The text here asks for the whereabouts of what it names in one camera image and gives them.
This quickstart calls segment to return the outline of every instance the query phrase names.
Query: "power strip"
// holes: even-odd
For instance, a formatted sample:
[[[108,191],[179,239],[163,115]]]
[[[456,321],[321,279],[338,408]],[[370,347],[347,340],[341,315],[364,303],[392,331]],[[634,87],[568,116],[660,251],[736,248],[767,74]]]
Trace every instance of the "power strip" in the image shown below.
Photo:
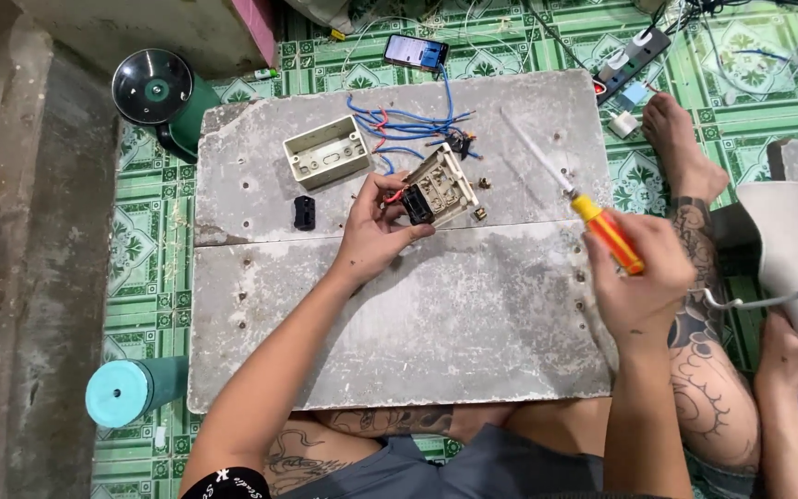
[[[662,51],[666,51],[671,46],[671,40],[659,29],[653,29],[652,38],[643,45],[642,50],[629,58],[627,64],[621,67],[611,78],[602,81],[598,76],[593,76],[593,80],[605,86],[605,92],[596,96],[597,106],[602,106],[606,100],[615,95],[615,92],[623,88],[633,76],[636,76],[648,63],[654,61]]]

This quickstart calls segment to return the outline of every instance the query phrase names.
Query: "electrical box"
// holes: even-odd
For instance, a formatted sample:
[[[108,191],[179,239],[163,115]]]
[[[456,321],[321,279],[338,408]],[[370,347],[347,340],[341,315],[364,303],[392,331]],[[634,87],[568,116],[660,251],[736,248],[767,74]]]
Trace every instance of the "electrical box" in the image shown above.
[[[409,187],[400,200],[413,225],[439,226],[466,211],[477,220],[486,217],[458,158],[444,142],[405,178],[405,183]]]
[[[294,179],[307,190],[369,165],[368,147],[352,115],[282,143]]]

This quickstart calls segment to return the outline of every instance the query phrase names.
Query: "smartphone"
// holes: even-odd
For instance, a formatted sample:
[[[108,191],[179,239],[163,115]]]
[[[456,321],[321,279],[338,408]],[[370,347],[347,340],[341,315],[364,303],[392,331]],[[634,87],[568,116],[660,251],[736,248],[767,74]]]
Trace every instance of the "smartphone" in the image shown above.
[[[449,55],[448,43],[434,42],[423,38],[390,35],[384,61],[400,66],[419,67],[427,71],[439,71]]]

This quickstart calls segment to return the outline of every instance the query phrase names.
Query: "tattooed leg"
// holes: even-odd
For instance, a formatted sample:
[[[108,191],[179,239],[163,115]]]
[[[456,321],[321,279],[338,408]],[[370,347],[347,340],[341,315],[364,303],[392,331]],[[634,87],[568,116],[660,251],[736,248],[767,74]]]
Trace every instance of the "tattooed leg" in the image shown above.
[[[316,411],[323,425],[366,438],[430,433],[467,443],[482,425],[500,426],[515,404],[457,404],[405,408],[359,408]]]
[[[709,204],[728,175],[704,156],[691,119],[668,94],[644,110],[647,139],[659,153],[671,185],[669,218],[698,270],[694,288],[709,288],[722,302],[724,289],[711,241]],[[759,417],[753,396],[720,343],[721,312],[703,294],[683,300],[671,327],[671,382],[683,440],[699,458],[731,471],[755,471],[759,462]]]
[[[276,436],[263,466],[271,495],[319,480],[369,457],[381,445],[331,430],[305,413],[292,414]]]

